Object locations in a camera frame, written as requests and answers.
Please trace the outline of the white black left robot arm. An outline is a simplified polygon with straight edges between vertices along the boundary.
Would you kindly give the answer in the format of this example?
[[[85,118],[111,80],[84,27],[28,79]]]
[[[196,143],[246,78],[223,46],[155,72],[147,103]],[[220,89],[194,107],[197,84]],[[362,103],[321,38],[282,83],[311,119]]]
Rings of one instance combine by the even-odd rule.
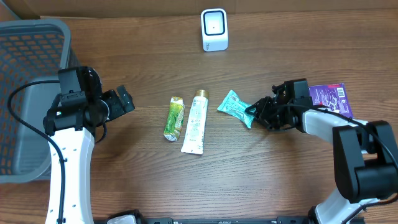
[[[46,223],[93,223],[90,166],[96,128],[134,110],[124,86],[102,90],[91,67],[58,71],[60,93],[44,118],[51,158]]]

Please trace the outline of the teal candy wrapper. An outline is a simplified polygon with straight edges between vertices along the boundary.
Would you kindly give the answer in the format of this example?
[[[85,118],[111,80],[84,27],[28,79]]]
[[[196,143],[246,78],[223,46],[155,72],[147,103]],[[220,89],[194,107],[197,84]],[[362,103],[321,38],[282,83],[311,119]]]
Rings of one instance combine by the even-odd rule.
[[[251,129],[254,116],[246,113],[248,107],[249,104],[242,101],[234,90],[230,90],[217,110],[238,118]]]

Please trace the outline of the purple snack package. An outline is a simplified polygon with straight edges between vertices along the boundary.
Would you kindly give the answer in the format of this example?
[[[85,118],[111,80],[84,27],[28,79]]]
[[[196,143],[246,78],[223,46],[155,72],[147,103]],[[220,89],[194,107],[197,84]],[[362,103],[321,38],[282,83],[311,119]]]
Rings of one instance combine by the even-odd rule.
[[[354,118],[344,83],[310,86],[309,94],[314,105],[327,106],[336,113]]]

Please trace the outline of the green yellow drink carton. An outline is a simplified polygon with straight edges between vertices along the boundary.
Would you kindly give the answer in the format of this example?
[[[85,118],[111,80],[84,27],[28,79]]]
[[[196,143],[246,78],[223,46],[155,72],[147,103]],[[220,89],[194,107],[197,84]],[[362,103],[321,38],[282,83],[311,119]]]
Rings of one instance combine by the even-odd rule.
[[[164,129],[164,137],[168,141],[178,141],[183,126],[184,112],[183,99],[177,96],[171,97],[169,114]]]

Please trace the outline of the white tube gold cap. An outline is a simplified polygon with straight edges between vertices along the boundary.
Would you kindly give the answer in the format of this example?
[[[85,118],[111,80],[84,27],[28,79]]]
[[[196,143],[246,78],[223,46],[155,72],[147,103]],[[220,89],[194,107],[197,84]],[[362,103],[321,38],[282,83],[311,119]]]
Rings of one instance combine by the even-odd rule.
[[[188,116],[182,153],[203,154],[207,108],[208,92],[197,90]]]

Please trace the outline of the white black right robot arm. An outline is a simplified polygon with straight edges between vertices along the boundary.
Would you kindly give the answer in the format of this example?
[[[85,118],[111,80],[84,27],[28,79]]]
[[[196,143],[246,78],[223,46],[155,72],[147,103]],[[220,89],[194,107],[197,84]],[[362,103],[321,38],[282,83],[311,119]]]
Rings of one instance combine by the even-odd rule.
[[[336,188],[304,223],[350,223],[369,207],[397,201],[397,143],[386,121],[360,121],[314,105],[306,79],[273,86],[245,112],[268,131],[297,129],[333,146]]]

